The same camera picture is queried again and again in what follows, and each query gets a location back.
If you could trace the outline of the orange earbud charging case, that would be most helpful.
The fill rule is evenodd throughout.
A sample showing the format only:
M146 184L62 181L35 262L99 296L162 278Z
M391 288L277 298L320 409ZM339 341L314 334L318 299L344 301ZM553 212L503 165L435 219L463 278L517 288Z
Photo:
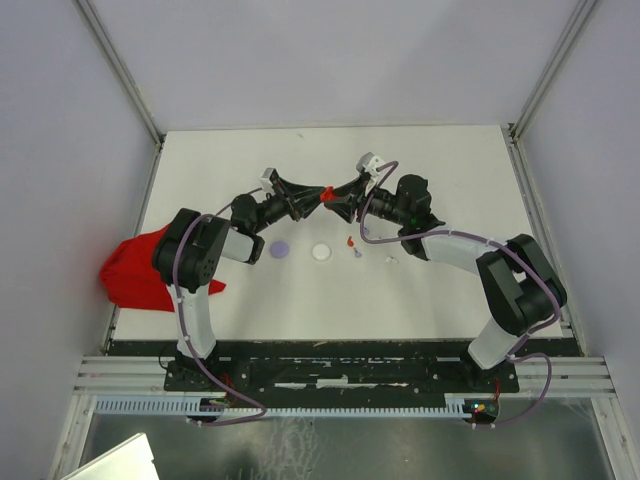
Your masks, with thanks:
M337 196L334 193L333 186L327 186L325 190L320 194L320 201L323 204L327 204L337 199Z

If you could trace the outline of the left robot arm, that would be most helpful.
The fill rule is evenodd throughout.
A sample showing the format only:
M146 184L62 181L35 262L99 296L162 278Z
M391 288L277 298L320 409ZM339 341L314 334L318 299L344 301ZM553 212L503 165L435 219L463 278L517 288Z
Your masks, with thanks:
M220 364L209 358L217 339L208 300L219 261L255 264L265 244L259 233L284 217L307 218L321 204L324 192L322 186L286 181L273 168L265 170L260 182L265 199L256 200L253 192L236 196L228 206L228 219L180 209L152 254L152 267L176 312L178 351L193 359L187 379L201 390L212 389L221 378Z

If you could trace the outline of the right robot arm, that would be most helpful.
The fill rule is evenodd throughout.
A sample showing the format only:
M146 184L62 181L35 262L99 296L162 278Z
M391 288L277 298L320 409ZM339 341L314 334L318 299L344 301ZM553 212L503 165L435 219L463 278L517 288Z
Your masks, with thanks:
M495 379L497 365L514 355L532 333L560 317L567 292L537 241L519 234L504 242L452 230L431 210L428 182L404 175L390 192L359 177L320 195L322 204L345 221L372 215L399 225L396 242L410 255L457 267L479 277L491 317L468 346L458 368L467 389L481 391Z

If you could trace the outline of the white earbud charging case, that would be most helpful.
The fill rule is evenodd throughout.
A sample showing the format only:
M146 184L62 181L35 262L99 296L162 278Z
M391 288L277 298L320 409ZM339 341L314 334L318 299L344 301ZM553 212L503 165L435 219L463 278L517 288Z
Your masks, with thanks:
M311 254L314 260L325 262L331 258L332 250L330 246L325 243L317 243L313 246Z

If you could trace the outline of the purple earbud charging case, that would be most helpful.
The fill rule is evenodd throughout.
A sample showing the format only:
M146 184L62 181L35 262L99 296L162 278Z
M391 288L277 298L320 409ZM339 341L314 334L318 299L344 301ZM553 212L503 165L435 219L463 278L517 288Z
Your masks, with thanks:
M275 259L284 259L290 253L290 246L286 241L274 241L269 247L270 255Z

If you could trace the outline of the red cloth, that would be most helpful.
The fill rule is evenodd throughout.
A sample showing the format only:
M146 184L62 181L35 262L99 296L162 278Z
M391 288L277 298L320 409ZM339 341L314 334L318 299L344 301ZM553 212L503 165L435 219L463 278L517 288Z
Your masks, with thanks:
M127 309L174 312L166 284L152 267L155 247L167 229L168 225L127 239L107 258L99 279L113 304Z

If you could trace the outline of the circuit board with leds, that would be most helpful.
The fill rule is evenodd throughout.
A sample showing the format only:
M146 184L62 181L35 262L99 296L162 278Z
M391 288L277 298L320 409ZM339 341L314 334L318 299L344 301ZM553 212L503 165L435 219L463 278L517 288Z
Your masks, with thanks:
M469 422L472 424L493 424L499 415L499 402L488 399L471 400L469 413Z

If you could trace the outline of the white box corner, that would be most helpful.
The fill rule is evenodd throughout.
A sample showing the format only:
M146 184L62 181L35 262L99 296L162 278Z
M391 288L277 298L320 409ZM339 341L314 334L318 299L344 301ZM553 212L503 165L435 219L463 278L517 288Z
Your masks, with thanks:
M137 433L64 477L82 480L158 480L145 433Z

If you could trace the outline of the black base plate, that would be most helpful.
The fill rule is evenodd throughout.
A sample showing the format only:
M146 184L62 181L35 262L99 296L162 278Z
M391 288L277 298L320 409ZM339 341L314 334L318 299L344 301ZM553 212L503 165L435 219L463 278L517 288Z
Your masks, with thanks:
M270 373L282 368L293 372L295 359L303 363L302 370L310 373L312 363L327 360L332 373L349 371L362 374L367 379L385 371L383 367L367 367L365 363L398 359L410 367L431 366L438 359L451 359L455 363L454 379L469 386L483 386L487 381L499 379L499 372L508 363L483 372L464 360L467 345L461 341L221 341L213 355L205 360L205 371L194 361L181 354L168 364L169 373L176 374L190 386L214 386L219 384L235 387L234 381L244 368L254 366L266 368ZM412 395L407 391L391 388L362 389L338 392L336 390L300 390L269 392L252 398L268 407L441 407L445 397L433 394Z

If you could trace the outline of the left aluminium corner post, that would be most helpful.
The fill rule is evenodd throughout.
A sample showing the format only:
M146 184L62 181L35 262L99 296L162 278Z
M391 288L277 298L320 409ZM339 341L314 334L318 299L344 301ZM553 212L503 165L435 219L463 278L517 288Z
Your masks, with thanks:
M87 24L87 28L101 50L110 70L114 74L150 138L156 145L161 145L164 140L164 134L157 126L150 109L143 99L136 81L126 65L126 62L118 53L108 29L106 28L106 24L100 18L98 9L92 1L88 0L74 0L73 4Z

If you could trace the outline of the aluminium corner post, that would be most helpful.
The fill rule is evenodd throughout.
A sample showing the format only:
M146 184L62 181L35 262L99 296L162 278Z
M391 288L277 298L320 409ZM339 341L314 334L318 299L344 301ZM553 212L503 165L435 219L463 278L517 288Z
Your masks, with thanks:
M520 141L529 130L600 4L599 0L577 2L517 120L509 127L509 136L513 143Z
M164 140L164 134L157 126L150 109L143 99L136 81L126 65L126 62L118 53L108 29L106 28L106 24L100 18L98 9L92 1L88 0L74 0L73 4L87 24L87 28L101 50L110 70L114 74L150 138L156 145L161 145Z

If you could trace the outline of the aluminium frame rail front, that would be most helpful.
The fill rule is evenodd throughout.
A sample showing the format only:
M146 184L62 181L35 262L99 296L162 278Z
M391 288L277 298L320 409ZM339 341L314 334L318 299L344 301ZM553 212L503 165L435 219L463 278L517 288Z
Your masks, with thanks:
M505 396L533 397L544 387L548 397L597 397L615 393L609 370L602 358L560 358L549 362L540 358L515 365L507 364L497 381L471 387L454 379L455 363L438 359L431 366L410 367L398 359L365 363L367 367L383 367L385 371L367 379L351 371L332 373L327 360L314 362L314 370L305 373L303 363L295 359L293 372L284 368L270 373L266 368L247 367L234 384L252 398L269 392L326 390L346 392L362 389L391 388L412 395L433 394L444 397L487 396L499 391ZM187 395L201 392L213 395L214 386L190 386L176 374L169 373L150 357L86 357L83 359L74 391L85 394L113 395Z

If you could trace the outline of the right aluminium corner post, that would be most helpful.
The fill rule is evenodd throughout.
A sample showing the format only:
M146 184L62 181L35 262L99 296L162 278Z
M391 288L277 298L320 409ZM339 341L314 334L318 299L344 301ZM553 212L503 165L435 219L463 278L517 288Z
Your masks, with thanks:
M600 4L599 0L577 2L517 120L509 127L509 136L513 143L520 141L529 130Z

